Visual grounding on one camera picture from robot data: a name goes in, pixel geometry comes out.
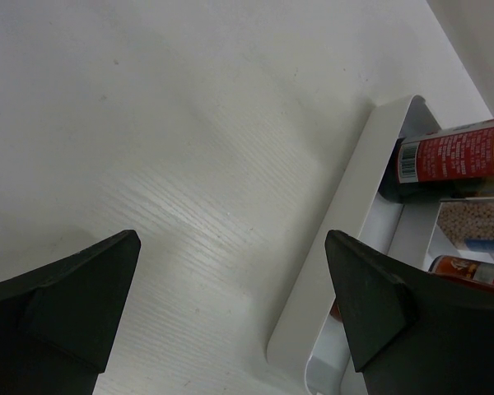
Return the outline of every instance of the wood grain texture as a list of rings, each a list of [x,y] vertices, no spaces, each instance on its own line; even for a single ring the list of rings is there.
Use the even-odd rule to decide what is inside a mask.
[[[490,118],[384,3],[0,1],[0,279],[142,239],[96,395],[300,393],[265,346],[373,106]]]

